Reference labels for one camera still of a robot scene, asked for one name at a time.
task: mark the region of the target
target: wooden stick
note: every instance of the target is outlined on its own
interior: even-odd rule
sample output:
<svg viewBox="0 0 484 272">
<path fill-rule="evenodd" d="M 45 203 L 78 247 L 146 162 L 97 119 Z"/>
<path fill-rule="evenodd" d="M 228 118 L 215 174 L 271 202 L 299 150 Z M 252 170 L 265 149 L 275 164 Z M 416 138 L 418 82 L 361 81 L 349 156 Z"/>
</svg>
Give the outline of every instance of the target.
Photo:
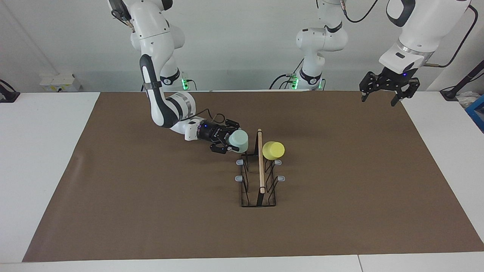
<svg viewBox="0 0 484 272">
<path fill-rule="evenodd" d="M 259 182 L 260 193 L 266 193 L 266 180 L 264 178 L 264 155 L 262 154 L 262 129 L 257 130 L 257 140 L 259 148 Z"/>
</svg>

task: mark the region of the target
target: cable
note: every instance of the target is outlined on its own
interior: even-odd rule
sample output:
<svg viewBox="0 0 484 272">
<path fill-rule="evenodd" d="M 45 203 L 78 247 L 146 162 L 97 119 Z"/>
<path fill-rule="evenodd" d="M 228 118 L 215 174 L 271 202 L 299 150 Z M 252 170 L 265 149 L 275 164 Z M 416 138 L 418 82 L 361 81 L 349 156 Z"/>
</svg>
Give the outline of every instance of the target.
<svg viewBox="0 0 484 272">
<path fill-rule="evenodd" d="M 480 74 L 479 76 L 473 78 L 471 81 L 469 81 L 468 83 L 472 82 L 472 81 L 476 81 L 477 79 L 479 79 L 480 77 L 484 76 L 484 73 Z M 452 89 L 452 88 L 455 88 L 457 85 L 455 86 L 451 86 L 451 87 L 447 87 L 447 88 L 444 88 L 444 89 L 441 89 L 440 91 L 445 91 L 445 90 L 448 90 L 448 89 Z"/>
<path fill-rule="evenodd" d="M 469 28 L 469 31 L 467 31 L 466 35 L 464 36 L 464 38 L 462 39 L 459 47 L 457 48 L 457 50 L 455 51 L 454 53 L 454 56 L 452 56 L 451 60 L 449 61 L 449 63 L 447 63 L 446 65 L 438 65 L 438 64 L 426 64 L 424 66 L 427 66 L 427 67 L 437 67 L 437 68 L 445 68 L 447 66 L 449 66 L 455 59 L 455 57 L 457 56 L 457 54 L 459 53 L 460 51 L 460 48 L 462 47 L 462 45 L 464 45 L 464 42 L 466 41 L 467 37 L 469 36 L 469 34 L 472 32 L 472 29 L 474 28 L 474 26 L 476 25 L 477 23 L 477 19 L 479 18 L 479 13 L 477 12 L 476 8 L 474 8 L 472 5 L 469 5 L 469 8 L 474 12 L 475 14 L 475 17 L 474 17 L 474 22 L 472 23 L 472 25 L 470 26 Z"/>
<path fill-rule="evenodd" d="M 345 2 L 344 1 L 341 1 L 341 8 L 343 9 L 343 13 L 345 14 L 345 17 L 346 19 L 348 19 L 348 21 L 352 22 L 352 23 L 359 23 L 361 21 L 363 21 L 367 16 L 368 14 L 370 14 L 370 12 L 373 10 L 373 8 L 375 7 L 375 5 L 377 4 L 378 0 L 375 0 L 375 2 L 373 3 L 373 5 L 371 6 L 371 8 L 368 10 L 368 12 L 363 16 L 363 18 L 359 19 L 359 20 L 356 20 L 356 21 L 353 21 L 351 20 L 349 17 L 348 17 L 348 13 L 346 12 L 346 5 L 345 5 Z"/>
<path fill-rule="evenodd" d="M 294 72 L 292 72 L 293 74 L 295 74 L 295 73 L 297 72 L 297 70 L 299 69 L 299 67 L 300 67 L 300 66 L 301 66 L 301 64 L 303 63 L 303 61 L 304 61 L 304 58 L 301 60 L 301 62 L 299 62 L 298 67 L 296 67 L 296 69 L 294 69 Z"/>
<path fill-rule="evenodd" d="M 324 91 L 324 88 L 326 88 L 326 79 L 325 78 L 321 79 L 321 81 L 323 80 L 324 80 L 324 85 L 323 85 L 323 91 Z"/>
<path fill-rule="evenodd" d="M 187 79 L 186 82 L 193 82 L 193 84 L 195 85 L 195 90 L 198 91 L 197 83 L 193 79 Z"/>
<path fill-rule="evenodd" d="M 286 89 L 286 88 L 287 88 L 287 85 L 288 85 L 289 83 L 291 83 L 291 81 L 290 81 L 290 80 L 288 80 L 288 81 L 284 81 L 284 82 L 281 84 L 281 86 L 279 86 L 279 90 L 281 90 L 281 89 L 282 89 L 282 85 L 284 85 L 284 83 L 286 84 L 286 86 L 284 87 L 284 89 Z"/>
<path fill-rule="evenodd" d="M 113 19 L 117 19 L 118 21 L 120 21 L 121 23 L 123 23 L 125 26 L 128 26 L 128 24 L 126 24 L 123 20 L 120 19 L 121 17 L 121 14 L 118 12 L 118 11 L 111 11 L 111 15 L 113 15 Z"/>
<path fill-rule="evenodd" d="M 224 119 L 223 119 L 221 122 L 217 122 L 217 121 L 215 121 L 215 119 L 217 118 L 217 116 L 222 116 Z M 212 119 L 212 122 L 215 122 L 215 123 L 217 123 L 217 124 L 222 124 L 222 123 L 224 123 L 224 122 L 225 122 L 225 115 L 223 115 L 223 114 L 221 114 L 221 113 L 217 113 L 217 114 L 215 114 L 215 117 Z"/>
<path fill-rule="evenodd" d="M 7 82 L 5 82 L 4 80 L 1 80 L 0 79 L 0 82 L 3 83 L 3 84 L 5 84 L 5 86 L 9 87 L 10 89 L 12 89 L 12 91 L 17 92 L 17 91 L 15 91 L 15 89 L 10 84 L 8 84 Z"/>
<path fill-rule="evenodd" d="M 278 77 L 277 77 L 277 78 L 276 78 L 276 79 L 275 79 L 275 80 L 272 82 L 272 84 L 271 84 L 271 86 L 269 87 L 269 89 L 270 89 L 270 90 L 272 90 L 272 87 L 274 86 L 274 84 L 275 84 L 275 83 L 276 83 L 278 80 L 280 80 L 281 78 L 283 78 L 283 77 L 289 77 L 289 76 L 288 76 L 288 75 L 280 75 L 280 76 L 278 76 Z"/>
<path fill-rule="evenodd" d="M 206 109 L 204 109 L 204 110 L 200 111 L 199 113 L 196 113 L 196 114 L 194 114 L 194 115 L 192 115 L 192 116 L 190 116 L 190 117 L 187 117 L 187 118 L 185 118 L 185 119 L 182 119 L 182 120 L 180 120 L 180 122 L 181 122 L 181 121 L 186 121 L 186 120 L 191 119 L 191 118 L 193 118 L 193 117 L 195 117 L 195 116 L 200 116 L 200 114 L 204 113 L 205 111 L 206 111 L 206 112 L 209 114 L 210 118 L 212 119 L 212 122 L 215 122 L 215 123 L 217 123 L 217 124 L 222 124 L 222 123 L 224 123 L 224 122 L 225 122 L 225 115 L 223 115 L 223 114 L 221 114 L 221 113 L 217 113 L 217 114 L 215 115 L 215 117 L 212 117 L 212 114 L 210 113 L 210 110 L 209 110 L 208 108 L 206 108 Z M 215 118 L 217 118 L 217 116 L 222 116 L 222 117 L 224 117 L 224 120 L 223 120 L 222 122 L 217 122 L 217 121 L 215 121 Z"/>
</svg>

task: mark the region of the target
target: black wire rack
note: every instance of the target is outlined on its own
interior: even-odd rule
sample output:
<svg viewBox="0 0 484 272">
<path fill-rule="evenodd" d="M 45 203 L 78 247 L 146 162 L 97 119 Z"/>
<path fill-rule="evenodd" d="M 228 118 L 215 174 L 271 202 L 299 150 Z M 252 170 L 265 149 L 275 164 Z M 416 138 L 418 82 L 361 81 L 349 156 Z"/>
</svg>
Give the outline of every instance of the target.
<svg viewBox="0 0 484 272">
<path fill-rule="evenodd" d="M 237 161 L 237 165 L 240 166 L 240 175 L 236 176 L 235 180 L 241 184 L 241 207 L 242 208 L 264 208 L 275 207 L 277 205 L 276 200 L 276 187 L 281 181 L 285 181 L 284 176 L 277 176 L 274 174 L 274 168 L 282 164 L 280 160 L 268 160 L 264 158 L 264 186 L 260 186 L 259 180 L 257 180 L 257 186 L 249 186 L 249 176 L 254 175 L 255 172 L 250 171 L 250 165 L 254 164 L 258 166 L 258 143 L 256 141 L 256 147 L 254 153 L 248 154 L 247 152 L 241 155 L 240 160 Z"/>
</svg>

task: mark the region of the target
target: brown table mat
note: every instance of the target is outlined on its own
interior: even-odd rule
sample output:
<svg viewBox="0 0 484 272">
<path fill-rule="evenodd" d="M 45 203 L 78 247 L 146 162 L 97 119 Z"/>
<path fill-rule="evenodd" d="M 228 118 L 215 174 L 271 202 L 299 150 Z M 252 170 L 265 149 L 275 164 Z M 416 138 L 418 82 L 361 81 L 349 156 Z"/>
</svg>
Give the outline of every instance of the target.
<svg viewBox="0 0 484 272">
<path fill-rule="evenodd" d="M 274 208 L 241 208 L 238 155 L 102 93 L 24 261 L 484 251 L 392 93 L 195 93 L 286 146 Z"/>
</svg>

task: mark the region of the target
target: power outlet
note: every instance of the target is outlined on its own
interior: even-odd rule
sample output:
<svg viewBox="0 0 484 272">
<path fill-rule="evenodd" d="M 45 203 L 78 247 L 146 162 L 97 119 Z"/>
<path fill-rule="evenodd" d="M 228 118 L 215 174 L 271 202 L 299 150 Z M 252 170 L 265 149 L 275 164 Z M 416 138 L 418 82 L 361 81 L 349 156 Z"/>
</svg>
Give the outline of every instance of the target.
<svg viewBox="0 0 484 272">
<path fill-rule="evenodd" d="M 60 74 L 57 76 L 45 76 L 40 85 L 44 91 L 77 92 L 81 88 L 80 82 L 73 74 Z"/>
</svg>

